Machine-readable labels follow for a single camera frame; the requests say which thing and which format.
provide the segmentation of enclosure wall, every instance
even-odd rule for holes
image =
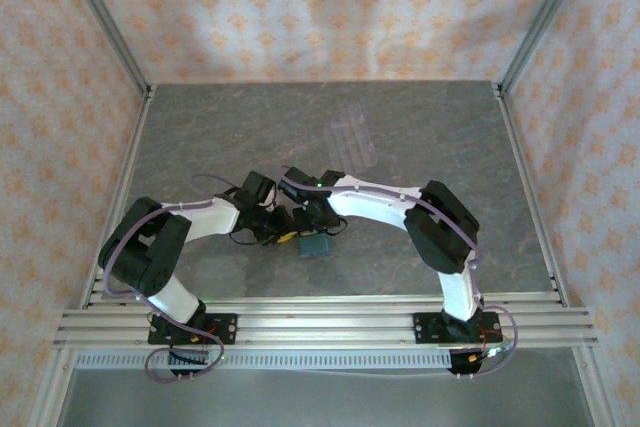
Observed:
[[[2,0],[0,424],[25,425],[141,98],[84,0]]]
[[[566,0],[512,99],[570,295],[640,419],[640,0]]]
[[[105,0],[151,83],[501,80],[542,0]]]

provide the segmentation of yellow component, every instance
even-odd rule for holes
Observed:
[[[278,239],[278,244],[283,244],[286,241],[293,239],[296,235],[298,235],[297,232],[289,232]]]

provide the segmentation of black servo bracket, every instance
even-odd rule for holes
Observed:
[[[215,344],[208,337],[198,336],[180,329],[159,315],[152,315],[150,324],[149,337],[147,338],[150,345],[201,346]],[[217,336],[224,345],[234,345],[238,333],[238,315],[206,313],[199,317],[198,325],[194,327]]]
[[[442,312],[418,312],[413,314],[413,333],[416,344],[482,344],[482,330],[486,332],[487,344],[502,342],[500,318],[495,312],[480,312],[477,320],[466,331],[452,328],[443,320]]]

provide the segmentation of gray marble surface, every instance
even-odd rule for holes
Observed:
[[[488,82],[161,85],[129,202],[193,201],[195,173],[240,184],[250,170],[277,179],[285,164],[405,187],[440,180],[480,222],[482,291],[551,290]],[[405,232],[363,219],[351,219],[324,257],[300,258],[295,240],[200,239],[185,245],[176,274],[205,299],[440,292]]]

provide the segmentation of patterned wallpaper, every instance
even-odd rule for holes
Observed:
[[[151,83],[501,80],[541,0],[106,0]]]
[[[0,425],[26,424],[141,99],[84,0],[0,6]]]
[[[571,295],[640,425],[640,0],[567,0],[513,97]]]

